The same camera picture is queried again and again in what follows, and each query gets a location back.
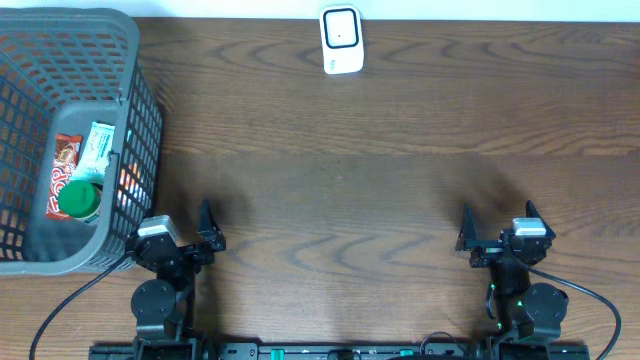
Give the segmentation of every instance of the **white plug-in device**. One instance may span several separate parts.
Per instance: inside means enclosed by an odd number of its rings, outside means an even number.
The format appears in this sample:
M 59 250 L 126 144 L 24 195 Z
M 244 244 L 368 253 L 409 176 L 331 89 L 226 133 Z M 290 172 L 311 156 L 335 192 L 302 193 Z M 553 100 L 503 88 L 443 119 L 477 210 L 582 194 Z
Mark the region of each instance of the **white plug-in device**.
M 364 45 L 358 9 L 350 5 L 325 8 L 320 15 L 320 34 L 327 74 L 345 74 L 362 69 Z

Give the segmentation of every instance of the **green bottle cap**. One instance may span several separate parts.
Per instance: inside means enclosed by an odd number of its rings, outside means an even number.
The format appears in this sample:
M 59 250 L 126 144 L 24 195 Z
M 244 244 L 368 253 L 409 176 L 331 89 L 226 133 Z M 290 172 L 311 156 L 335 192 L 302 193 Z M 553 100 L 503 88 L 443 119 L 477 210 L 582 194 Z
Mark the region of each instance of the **green bottle cap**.
M 100 192 L 88 181 L 74 180 L 60 190 L 58 205 L 69 216 L 84 218 L 100 206 Z

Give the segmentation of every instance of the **wood grain surface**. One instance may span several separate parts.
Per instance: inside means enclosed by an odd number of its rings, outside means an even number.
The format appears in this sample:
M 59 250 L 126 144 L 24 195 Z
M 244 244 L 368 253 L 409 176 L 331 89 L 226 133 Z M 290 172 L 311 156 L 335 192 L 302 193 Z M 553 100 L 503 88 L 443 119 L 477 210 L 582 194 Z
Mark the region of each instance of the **wood grain surface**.
M 197 241 L 208 198 L 227 235 L 198 277 L 199 329 L 264 342 L 495 330 L 488 271 L 453 250 L 462 204 L 497 236 L 531 199 L 558 235 L 539 267 L 613 301 L 610 358 L 640 358 L 640 25 L 366 21 L 363 71 L 327 76 L 316 21 L 136 21 L 166 111 L 158 213 Z M 0 278 L 0 358 L 25 358 L 91 277 Z M 38 358 L 131 341 L 130 297 L 150 278 L 83 294 Z M 595 358 L 613 316 L 567 292 L 562 339 Z

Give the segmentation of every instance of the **black cable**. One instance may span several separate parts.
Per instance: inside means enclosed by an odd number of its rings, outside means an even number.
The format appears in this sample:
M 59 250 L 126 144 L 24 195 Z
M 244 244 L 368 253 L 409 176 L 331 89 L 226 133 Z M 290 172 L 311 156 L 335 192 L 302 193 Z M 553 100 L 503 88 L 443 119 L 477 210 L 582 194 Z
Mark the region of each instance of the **black cable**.
M 543 271 L 537 270 L 532 268 L 531 266 L 523 263 L 522 261 L 520 261 L 520 259 L 518 259 L 516 257 L 516 255 L 513 252 L 513 249 L 511 249 L 511 246 L 509 246 L 507 244 L 506 246 L 508 249 L 508 251 L 511 253 L 511 257 L 513 258 L 513 260 L 515 261 L 515 263 L 521 267 L 524 270 L 527 270 L 528 272 L 532 273 L 532 274 L 536 274 L 538 276 L 541 276 L 545 279 L 549 279 L 551 281 L 555 281 L 557 283 L 560 283 L 564 286 L 568 286 L 572 289 L 578 290 L 581 293 L 587 294 L 589 296 L 591 296 L 592 298 L 602 302 L 603 304 L 607 305 L 607 307 L 609 309 L 611 309 L 611 312 L 613 312 L 613 316 L 615 316 L 616 318 L 616 329 L 613 332 L 613 336 L 611 336 L 611 340 L 609 340 L 609 344 L 607 344 L 607 347 L 604 348 L 604 350 L 602 351 L 602 353 L 600 353 L 600 355 L 598 356 L 597 360 L 603 360 L 604 358 L 607 357 L 607 355 L 609 354 L 609 352 L 611 351 L 611 349 L 613 349 L 613 347 L 616 345 L 616 342 L 618 341 L 618 338 L 620 337 L 620 329 L 622 328 L 622 318 L 620 317 L 620 313 L 618 312 L 618 309 L 616 308 L 615 305 L 613 305 L 613 303 L 609 300 L 607 300 L 607 298 L 605 298 L 604 296 L 596 293 L 595 291 L 591 291 L 585 287 L 582 287 L 578 284 L 574 284 L 569 280 L 565 280 L 563 278 L 559 278 L 557 276 L 553 276 L 551 274 L 547 274 Z
M 458 349 L 460 349 L 462 351 L 462 355 L 464 355 L 464 356 L 467 355 L 467 350 L 465 350 L 462 346 L 460 346 L 460 344 L 458 343 L 458 340 L 456 340 L 456 338 L 454 338 L 451 334 L 449 334 L 446 331 L 432 332 L 426 338 L 424 338 L 424 340 L 422 340 L 422 344 L 420 344 L 420 355 L 425 355 L 425 353 L 424 353 L 425 350 L 426 350 L 425 346 L 427 346 L 427 344 L 429 343 L 429 340 L 431 339 L 431 337 L 433 337 L 435 335 L 446 335 L 446 336 L 450 337 L 451 340 L 453 340 L 453 343 L 456 344 Z
M 53 320 L 53 318 L 56 317 L 56 315 L 58 315 L 60 310 L 62 310 L 65 306 L 67 306 L 67 304 L 69 304 L 73 299 L 78 297 L 78 295 L 82 294 L 88 288 L 98 283 L 98 281 L 104 279 L 113 270 L 115 270 L 118 266 L 120 266 L 120 264 L 122 264 L 127 258 L 128 256 L 126 254 L 122 255 L 122 257 L 118 259 L 116 262 L 114 262 L 113 265 L 109 266 L 107 270 L 105 270 L 102 274 L 98 275 L 98 277 L 96 277 L 95 279 L 89 281 L 86 285 L 84 285 L 80 289 L 76 290 L 73 294 L 69 295 L 68 298 L 64 299 L 64 301 L 61 302 L 60 305 L 58 305 L 58 307 L 51 312 L 51 315 L 49 315 L 49 317 L 47 317 L 47 319 L 42 323 L 42 326 L 40 326 L 40 329 L 38 329 L 36 336 L 34 336 L 33 338 L 33 342 L 31 343 L 31 350 L 29 350 L 29 360 L 35 360 L 38 341 L 40 341 L 40 337 L 44 333 L 44 330 L 47 328 L 47 326 L 49 326 L 49 323 Z

